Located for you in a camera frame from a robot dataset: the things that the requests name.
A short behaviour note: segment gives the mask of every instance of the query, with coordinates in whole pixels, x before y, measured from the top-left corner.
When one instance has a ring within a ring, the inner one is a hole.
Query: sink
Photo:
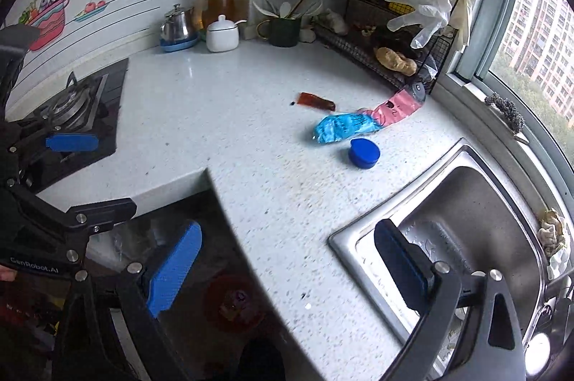
[[[397,224],[433,262],[445,261],[460,273],[501,271],[526,345],[544,304],[546,259],[536,240],[535,215],[492,157],[479,154],[462,138],[423,175],[329,238],[350,274],[404,343],[419,315],[404,303],[375,248],[374,228],[384,218]],[[444,372],[461,327],[461,319],[453,318],[432,377]]]

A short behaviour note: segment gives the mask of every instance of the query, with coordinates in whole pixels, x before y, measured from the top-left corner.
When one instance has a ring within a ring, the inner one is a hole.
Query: window frame
[[[522,100],[494,73],[490,64],[502,43],[504,33],[512,16],[516,0],[481,0],[475,7],[471,42],[463,55],[455,62],[453,73],[467,83],[474,84],[485,94],[493,91],[516,104],[524,117],[522,134],[529,148],[542,164],[554,183],[570,216],[574,214],[574,170],[548,129]]]

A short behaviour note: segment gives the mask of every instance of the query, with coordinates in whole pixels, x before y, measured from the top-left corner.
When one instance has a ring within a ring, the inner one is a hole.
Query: blue plastic wrapper
[[[346,140],[361,133],[370,133],[382,127],[366,114],[338,114],[327,116],[315,127],[315,139],[319,143]]]

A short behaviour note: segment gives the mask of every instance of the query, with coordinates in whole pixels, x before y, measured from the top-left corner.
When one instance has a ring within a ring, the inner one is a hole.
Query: plate of fruit decal
[[[83,22],[84,20],[103,12],[106,7],[107,4],[104,0],[99,1],[97,4],[95,2],[88,2],[84,9],[74,17],[74,22]]]

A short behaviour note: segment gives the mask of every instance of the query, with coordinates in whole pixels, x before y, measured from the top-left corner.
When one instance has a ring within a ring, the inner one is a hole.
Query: kettle lid
[[[220,15],[217,17],[217,22],[211,23],[208,27],[208,31],[219,31],[221,29],[233,29],[237,28],[237,25],[231,20],[227,20],[225,15]]]
[[[176,15],[181,15],[182,13],[185,13],[187,10],[184,9],[183,7],[181,7],[181,4],[175,4],[173,6],[173,9],[171,9],[168,13],[165,14],[166,18],[170,18]]]

